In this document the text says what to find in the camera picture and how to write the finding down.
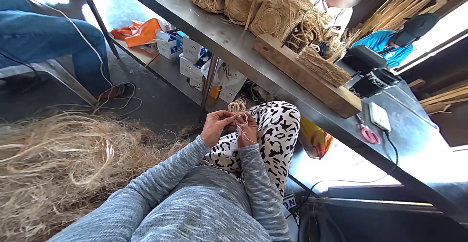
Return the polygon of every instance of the pink scissors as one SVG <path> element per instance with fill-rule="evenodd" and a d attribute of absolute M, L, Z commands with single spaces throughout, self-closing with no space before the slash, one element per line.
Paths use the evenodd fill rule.
<path fill-rule="evenodd" d="M 356 118 L 359 122 L 359 131 L 361 132 L 362 137 L 364 137 L 364 139 L 366 139 L 366 141 L 371 144 L 380 144 L 380 138 L 377 136 L 377 134 L 369 129 L 369 127 L 364 125 L 364 120 L 362 120 L 358 114 L 356 114 Z"/>

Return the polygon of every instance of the gray sweater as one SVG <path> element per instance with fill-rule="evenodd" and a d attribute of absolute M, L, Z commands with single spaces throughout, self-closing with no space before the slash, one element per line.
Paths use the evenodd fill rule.
<path fill-rule="evenodd" d="M 239 148 L 245 187 L 196 166 L 209 151 L 198 136 L 49 241 L 291 241 L 258 144 Z"/>

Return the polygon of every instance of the black and white pants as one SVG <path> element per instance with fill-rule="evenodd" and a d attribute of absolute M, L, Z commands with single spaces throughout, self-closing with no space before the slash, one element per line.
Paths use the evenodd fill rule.
<path fill-rule="evenodd" d="M 291 156 L 294 151 L 301 115 L 292 104 L 273 101 L 249 108 L 258 125 L 257 142 L 265 169 L 284 196 Z M 244 184 L 242 163 L 237 151 L 237 132 L 219 139 L 200 165 L 219 168 Z"/>

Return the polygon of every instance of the plastic bag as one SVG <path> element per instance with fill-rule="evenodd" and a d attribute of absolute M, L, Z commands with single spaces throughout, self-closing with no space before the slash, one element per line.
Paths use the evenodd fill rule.
<path fill-rule="evenodd" d="M 208 60 L 200 69 L 203 76 L 208 77 L 208 70 L 210 68 L 211 59 Z M 230 86 L 240 81 L 243 81 L 244 75 L 239 71 L 230 68 L 223 60 L 219 59 L 214 71 L 213 86 Z"/>

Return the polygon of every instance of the hand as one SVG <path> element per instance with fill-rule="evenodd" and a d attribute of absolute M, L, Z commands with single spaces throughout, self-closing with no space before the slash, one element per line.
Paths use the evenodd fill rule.
<path fill-rule="evenodd" d="M 240 129 L 237 129 L 237 147 L 245 147 L 245 146 L 250 146 L 254 145 L 257 143 L 257 132 L 258 132 L 258 126 L 257 123 L 255 122 L 254 118 L 252 115 L 249 113 L 246 113 L 245 115 L 242 114 L 238 116 L 237 122 L 243 124 L 247 122 L 244 126 L 242 126 Z"/>
<path fill-rule="evenodd" d="M 218 110 L 206 115 L 205 125 L 200 137 L 205 142 L 206 146 L 212 148 L 219 141 L 221 133 L 226 128 L 232 130 L 235 128 L 233 121 L 235 116 L 227 110 Z"/>

